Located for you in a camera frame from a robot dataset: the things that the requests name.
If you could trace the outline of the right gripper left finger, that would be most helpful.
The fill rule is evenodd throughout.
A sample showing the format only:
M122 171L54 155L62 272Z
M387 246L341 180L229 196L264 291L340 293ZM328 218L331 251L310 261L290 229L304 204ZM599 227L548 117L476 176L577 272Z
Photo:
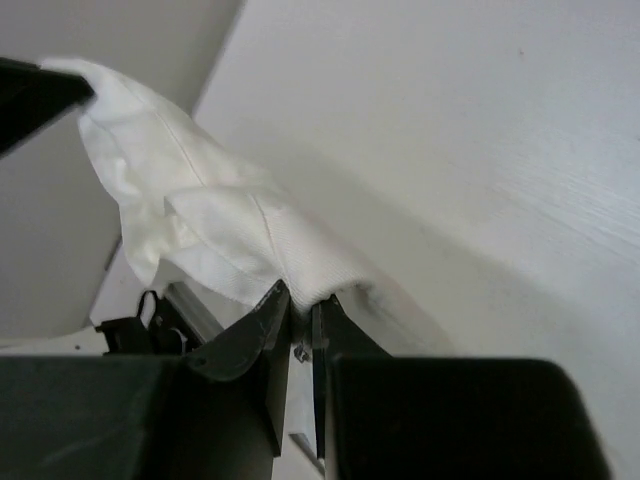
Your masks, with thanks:
M242 385L275 457L282 451L290 309L289 289L278 280L248 314L186 356L190 369L210 384Z

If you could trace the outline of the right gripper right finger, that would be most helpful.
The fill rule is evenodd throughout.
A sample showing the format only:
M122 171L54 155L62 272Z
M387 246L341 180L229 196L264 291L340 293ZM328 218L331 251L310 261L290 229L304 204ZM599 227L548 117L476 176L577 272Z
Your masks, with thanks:
M325 459L327 372L331 361L339 355L390 354L349 318L335 294L312 307L310 339L316 451L319 459Z

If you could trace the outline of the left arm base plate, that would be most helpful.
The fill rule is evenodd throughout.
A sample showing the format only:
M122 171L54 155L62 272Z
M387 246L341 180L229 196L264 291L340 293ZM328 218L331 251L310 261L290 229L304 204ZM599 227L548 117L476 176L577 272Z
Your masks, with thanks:
M205 343L178 308L154 290L143 291L134 316L103 321L95 330L104 335L109 354L182 356Z

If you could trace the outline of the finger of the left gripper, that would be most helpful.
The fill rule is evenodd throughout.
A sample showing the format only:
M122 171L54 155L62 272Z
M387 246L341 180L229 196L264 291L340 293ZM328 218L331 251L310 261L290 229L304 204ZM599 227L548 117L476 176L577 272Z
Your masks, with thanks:
M94 95L80 75L2 57L1 156Z

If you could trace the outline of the white pleated skirt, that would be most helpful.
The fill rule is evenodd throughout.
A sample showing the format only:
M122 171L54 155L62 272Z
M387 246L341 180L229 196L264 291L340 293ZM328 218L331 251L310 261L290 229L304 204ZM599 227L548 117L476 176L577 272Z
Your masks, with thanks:
M380 299L380 276L310 219L261 167L225 151L183 110L124 74L78 58L43 67L87 81L78 128L116 201L126 259L139 280L191 279L253 306L277 281L300 311L346 289Z

